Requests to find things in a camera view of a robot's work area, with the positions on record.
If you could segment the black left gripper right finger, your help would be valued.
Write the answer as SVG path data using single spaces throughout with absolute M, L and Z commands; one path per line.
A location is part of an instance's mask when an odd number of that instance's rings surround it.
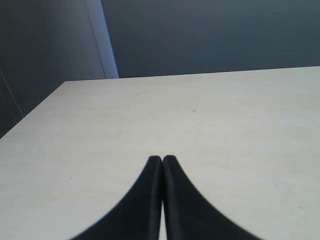
M 163 195 L 168 240 L 258 240 L 212 206 L 189 180 L 174 155 L 164 157 Z

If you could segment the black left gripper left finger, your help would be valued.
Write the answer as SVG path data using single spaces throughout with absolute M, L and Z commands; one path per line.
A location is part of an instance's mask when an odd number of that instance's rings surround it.
M 126 195 L 75 240 L 158 240 L 163 199 L 163 164 L 150 156 Z

